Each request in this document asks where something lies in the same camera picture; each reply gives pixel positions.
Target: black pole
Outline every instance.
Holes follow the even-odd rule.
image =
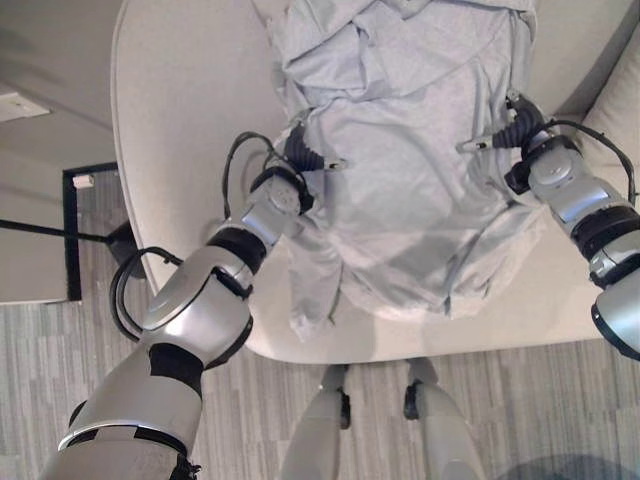
[[[11,220],[0,219],[0,228],[8,230],[20,230],[22,232],[41,233],[43,235],[53,235],[56,237],[75,238],[78,240],[89,240],[91,242],[105,243],[109,245],[112,240],[102,235],[91,235],[90,233],[70,233],[58,228],[41,227],[29,223],[12,222]]]

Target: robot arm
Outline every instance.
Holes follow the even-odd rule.
[[[199,468],[188,458],[202,372],[246,341],[253,275],[309,208],[300,181],[283,167],[265,171],[252,190],[240,220],[225,222],[153,299],[136,349],[74,413],[43,480],[195,478]]]
[[[591,310],[596,327],[620,353],[640,360],[640,215],[631,203],[633,176],[625,199],[593,176],[571,139],[542,129],[543,115],[531,101],[510,92],[507,105],[517,113],[514,123],[460,149],[521,148],[522,161],[505,180],[515,193],[530,189],[549,205],[589,262],[591,281],[604,290]]]

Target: wall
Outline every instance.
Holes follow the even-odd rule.
[[[121,0],[3,0],[0,83],[50,115],[0,124],[0,217],[62,227],[62,170],[115,161],[111,36]],[[0,230],[0,302],[66,298],[64,242]]]
[[[3,0],[0,82],[53,110],[0,125],[0,145],[72,168],[115,161],[111,36],[121,0]]]
[[[0,150],[0,218],[60,227],[62,173]],[[0,303],[67,297],[64,240],[0,229]]]

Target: wire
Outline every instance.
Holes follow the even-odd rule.
[[[127,310],[124,302],[124,293],[136,263],[147,253],[153,253],[162,257],[165,263],[172,263],[173,265],[180,265],[182,263],[180,258],[172,255],[163,248],[148,247],[136,251],[116,270],[111,280],[111,285],[109,286],[109,308],[111,310],[111,317],[120,333],[133,342],[137,342],[140,339],[142,327],[133,319]]]
[[[224,164],[224,170],[222,171],[222,198],[224,201],[224,218],[225,220],[231,216],[231,206],[229,205],[229,171],[231,169],[231,161],[233,160],[233,156],[240,146],[248,140],[257,139],[261,140],[266,146],[268,150],[268,159],[271,157],[277,157],[280,160],[286,161],[285,158],[280,155],[276,149],[273,147],[271,140],[269,140],[264,135],[261,135],[256,132],[243,132],[236,137],[236,139],[231,144],[231,148],[229,149],[229,153],[227,154],[227,160]]]
[[[265,158],[262,164],[263,171],[267,169],[269,162],[273,161],[274,159],[280,160],[286,163],[289,167],[291,167],[291,169],[295,172],[296,176],[302,182],[305,190],[307,190],[307,180],[304,178],[304,175],[302,175],[298,167],[296,167],[295,164],[289,161],[288,158],[278,153],[278,151],[273,146],[273,143],[271,143],[271,140],[269,140],[267,137],[265,137],[260,133],[251,132],[251,131],[243,132],[240,135],[238,135],[236,139],[233,141],[233,143],[231,144],[231,148],[229,149],[229,153],[227,154],[227,159],[224,164],[224,170],[222,171],[222,199],[224,202],[225,220],[227,220],[231,216],[231,206],[229,204],[229,174],[231,170],[231,161],[233,160],[233,157],[236,151],[238,150],[238,148],[240,148],[240,146],[243,143],[251,139],[261,140],[267,146],[267,157]]]
[[[534,132],[529,135],[529,139],[527,143],[542,130],[547,130],[548,128],[555,127],[556,125],[568,125],[570,127],[575,128],[576,130],[580,130],[581,132],[586,133],[590,137],[602,143],[605,147],[607,147],[617,155],[618,159],[620,160],[620,163],[622,164],[622,168],[624,168],[624,171],[627,174],[627,179],[628,179],[627,200],[629,200],[629,203],[631,203],[631,205],[635,207],[636,197],[638,197],[638,194],[636,193],[635,169],[633,167],[633,163],[622,150],[620,150],[611,140],[609,140],[605,136],[604,133],[598,132],[597,130],[593,130],[592,128],[589,128],[589,127],[585,127],[584,125],[577,122],[573,122],[571,120],[552,119],[548,123],[536,128]]]
[[[8,230],[18,230],[22,232],[39,233],[42,235],[53,235],[56,237],[71,238],[75,240],[89,240],[91,242],[105,243],[109,245],[112,240],[103,235],[93,235],[91,233],[74,233],[59,228],[43,227],[41,225],[32,225],[30,223],[14,222],[12,220],[0,219],[0,228]]]

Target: light switch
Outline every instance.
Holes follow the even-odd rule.
[[[8,122],[16,118],[37,117],[47,113],[51,113],[51,111],[27,100],[18,92],[0,94],[0,122]]]

